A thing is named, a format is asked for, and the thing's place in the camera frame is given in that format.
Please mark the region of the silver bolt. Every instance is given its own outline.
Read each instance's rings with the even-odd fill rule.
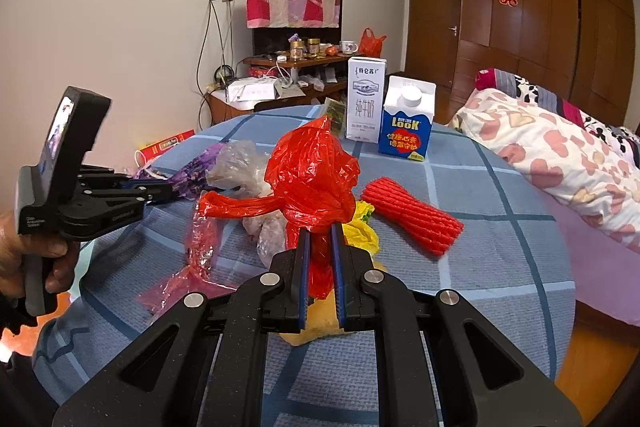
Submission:
[[[275,286],[280,282],[280,276],[273,272],[263,273],[260,277],[260,282],[265,286]]]
[[[380,270],[369,270],[364,274],[364,280],[367,282],[378,283],[382,282],[385,275]]]
[[[453,306],[460,302],[460,295],[453,290],[444,290],[444,292],[440,294],[440,300],[449,306]]]
[[[202,306],[204,302],[204,297],[199,293],[190,293],[187,295],[182,302],[187,308],[197,308],[198,306]]]

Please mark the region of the white cap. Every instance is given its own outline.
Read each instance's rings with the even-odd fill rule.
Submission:
[[[400,92],[399,103],[407,107],[417,107],[422,101],[422,91],[416,86],[404,86]]]

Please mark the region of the white mug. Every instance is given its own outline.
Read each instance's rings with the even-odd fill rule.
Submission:
[[[358,51],[358,45],[353,41],[340,41],[340,47],[344,55],[353,55]]]

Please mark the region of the blue and white carton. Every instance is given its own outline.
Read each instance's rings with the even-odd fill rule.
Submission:
[[[382,98],[385,88],[386,60],[351,57],[347,86],[347,123],[350,140],[378,143]]]
[[[424,161],[435,110],[436,85],[391,76],[378,152]]]

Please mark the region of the round table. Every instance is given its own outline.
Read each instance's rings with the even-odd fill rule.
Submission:
[[[271,152],[283,134],[320,110],[289,107],[234,118],[166,152],[156,167],[171,174],[220,140],[252,140]],[[411,289],[460,291],[554,379],[574,322],[574,282],[558,226],[529,183],[492,152],[437,124],[425,162],[379,155],[375,144],[343,140],[342,146],[360,163],[356,198],[368,182],[388,176],[465,225],[435,259],[374,213],[375,260]],[[136,296],[184,265],[192,207],[177,201],[149,208],[141,223],[96,242],[82,298],[41,336],[35,370],[56,400],[68,398],[144,330],[149,313]],[[212,279],[238,285],[264,271],[240,222],[228,222]],[[264,393],[263,426],[376,425],[373,333],[300,347],[270,335]]]

